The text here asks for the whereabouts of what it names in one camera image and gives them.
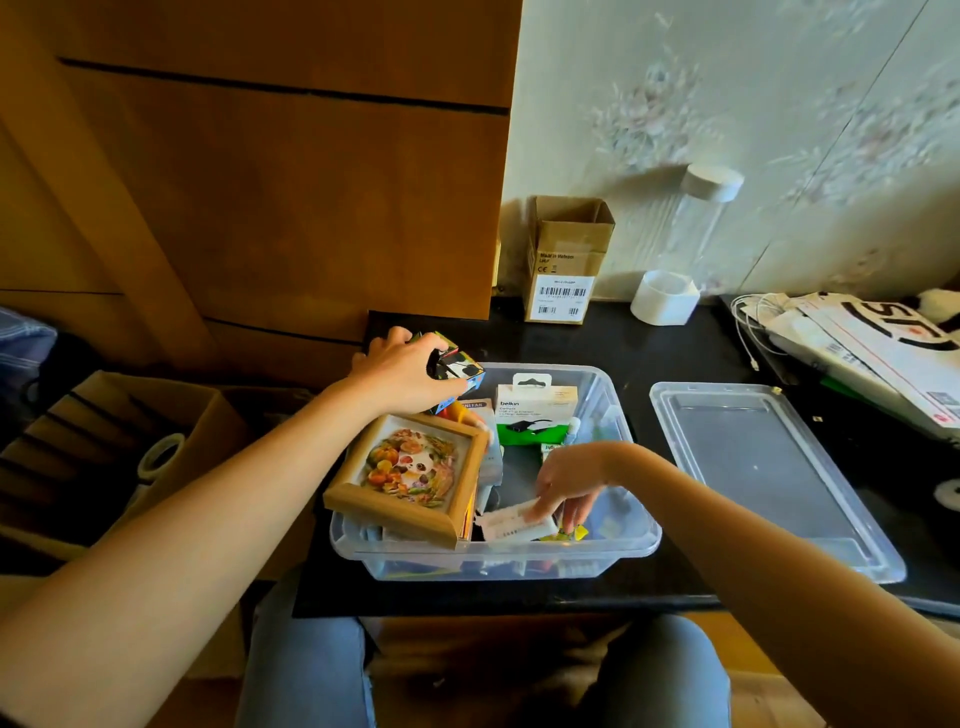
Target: wooden cabinet door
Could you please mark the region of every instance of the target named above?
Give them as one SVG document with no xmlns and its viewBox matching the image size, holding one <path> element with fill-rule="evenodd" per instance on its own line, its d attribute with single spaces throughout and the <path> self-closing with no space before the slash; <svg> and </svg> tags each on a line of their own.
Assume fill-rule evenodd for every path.
<svg viewBox="0 0 960 728">
<path fill-rule="evenodd" d="M 486 318 L 507 116 L 64 72 L 205 317 Z"/>
<path fill-rule="evenodd" d="M 508 108 L 520 0 L 12 0 L 61 57 Z"/>
</svg>

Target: framed painting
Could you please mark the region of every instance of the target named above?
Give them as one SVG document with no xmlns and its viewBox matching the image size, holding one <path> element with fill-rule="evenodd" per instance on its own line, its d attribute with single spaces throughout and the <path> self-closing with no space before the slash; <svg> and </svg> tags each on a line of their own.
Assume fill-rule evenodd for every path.
<svg viewBox="0 0 960 728">
<path fill-rule="evenodd" d="M 473 523 L 487 433 L 432 415 L 384 415 L 351 446 L 324 507 L 454 548 Z"/>
</svg>

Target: black desk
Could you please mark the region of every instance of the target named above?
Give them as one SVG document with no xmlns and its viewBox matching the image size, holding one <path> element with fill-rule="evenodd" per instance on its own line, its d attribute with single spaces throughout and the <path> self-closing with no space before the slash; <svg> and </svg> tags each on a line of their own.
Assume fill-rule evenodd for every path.
<svg viewBox="0 0 960 728">
<path fill-rule="evenodd" d="M 683 327 L 655 328 L 637 321 L 626 304 L 592 303 L 584 325 L 568 327 L 524 324 L 518 300 L 494 299 L 488 321 L 372 312 L 367 338 L 396 325 L 442 331 L 481 361 L 598 367 L 613 380 L 636 441 L 667 458 L 670 450 L 649 397 L 653 384 L 776 383 L 748 366 L 732 320 L 719 307 L 698 308 Z M 938 546 L 950 524 L 937 522 L 937 510 L 943 509 L 927 502 L 936 483 L 960 475 L 960 456 L 819 385 L 789 390 L 787 396 L 906 561 L 907 580 L 890 591 L 920 611 L 960 619 L 960 569 Z M 812 415 L 824 421 L 814 424 Z M 867 458 L 866 443 L 875 437 L 897 443 L 899 460 L 906 464 L 909 457 L 911 466 L 892 468 Z M 878 451 L 884 448 L 869 449 Z M 899 477 L 908 479 L 900 482 Z M 361 563 L 337 555 L 329 525 L 330 514 L 320 505 L 295 617 L 690 611 L 720 606 L 666 535 L 652 556 L 621 559 L 593 579 L 395 583 L 376 581 Z M 953 531 L 960 534 L 960 524 Z"/>
</svg>

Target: clear plastic lid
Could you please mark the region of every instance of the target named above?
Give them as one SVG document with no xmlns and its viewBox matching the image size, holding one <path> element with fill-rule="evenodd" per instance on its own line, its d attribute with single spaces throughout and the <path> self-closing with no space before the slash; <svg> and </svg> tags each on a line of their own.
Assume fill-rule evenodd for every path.
<svg viewBox="0 0 960 728">
<path fill-rule="evenodd" d="M 893 544 L 782 394 L 660 382 L 650 399 L 682 471 L 878 584 L 906 578 Z"/>
</svg>

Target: clear plastic storage box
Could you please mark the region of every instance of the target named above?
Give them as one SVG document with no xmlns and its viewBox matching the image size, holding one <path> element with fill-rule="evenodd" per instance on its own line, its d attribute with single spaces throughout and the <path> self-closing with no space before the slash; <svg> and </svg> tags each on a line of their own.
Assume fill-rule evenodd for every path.
<svg viewBox="0 0 960 728">
<path fill-rule="evenodd" d="M 660 382 L 650 399 L 682 471 L 878 584 L 906 578 L 893 544 L 782 394 Z"/>
<path fill-rule="evenodd" d="M 562 364 L 483 362 L 483 366 L 487 375 L 480 389 L 470 392 L 470 399 L 496 400 L 496 386 L 512 383 L 514 374 L 546 372 L 556 385 L 577 387 L 576 416 L 582 421 L 578 443 L 633 441 L 613 382 L 601 370 Z M 491 507 L 504 508 L 534 497 L 539 470 L 539 446 L 506 448 L 503 483 L 494 489 Z M 377 579 L 421 581 L 592 577 L 618 559 L 649 556 L 660 545 L 660 525 L 622 488 L 608 488 L 601 494 L 585 526 L 589 534 L 579 542 L 463 542 L 451 551 L 414 541 L 383 541 L 376 537 L 378 529 L 334 513 L 330 541 L 337 553 L 362 561 Z"/>
</svg>

